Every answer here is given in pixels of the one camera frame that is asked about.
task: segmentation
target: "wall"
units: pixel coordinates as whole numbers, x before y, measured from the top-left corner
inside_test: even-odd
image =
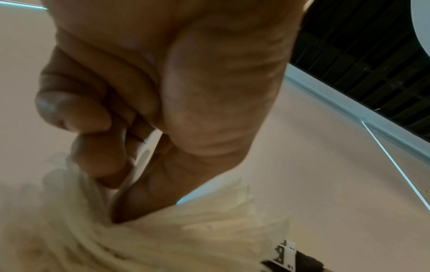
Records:
[[[73,139],[33,105],[54,31],[45,12],[0,6],[2,182],[36,182]],[[425,190],[429,166],[384,141]],[[361,125],[290,82],[246,161],[200,193],[239,176],[261,209],[291,214],[289,239],[335,272],[430,267],[429,212]]]

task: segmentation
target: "human hand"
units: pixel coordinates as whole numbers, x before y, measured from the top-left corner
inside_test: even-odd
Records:
[[[78,132],[71,156],[116,188],[155,129],[118,222],[175,204],[237,166],[283,80],[304,0],[45,0],[57,47],[36,105]]]

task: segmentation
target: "wrinkled skin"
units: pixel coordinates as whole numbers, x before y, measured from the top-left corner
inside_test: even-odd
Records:
[[[118,187],[154,128],[150,165],[117,204],[131,220],[237,166],[280,88],[304,0],[45,0],[57,46],[36,105],[78,132],[72,158]]]

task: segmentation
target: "white round object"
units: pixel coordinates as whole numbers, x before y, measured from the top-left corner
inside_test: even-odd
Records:
[[[430,56],[430,0],[412,0],[411,10],[415,33]]]

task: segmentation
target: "black ceiling grille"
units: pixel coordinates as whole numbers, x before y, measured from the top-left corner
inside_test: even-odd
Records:
[[[430,142],[430,57],[410,0],[315,0],[291,63]]]

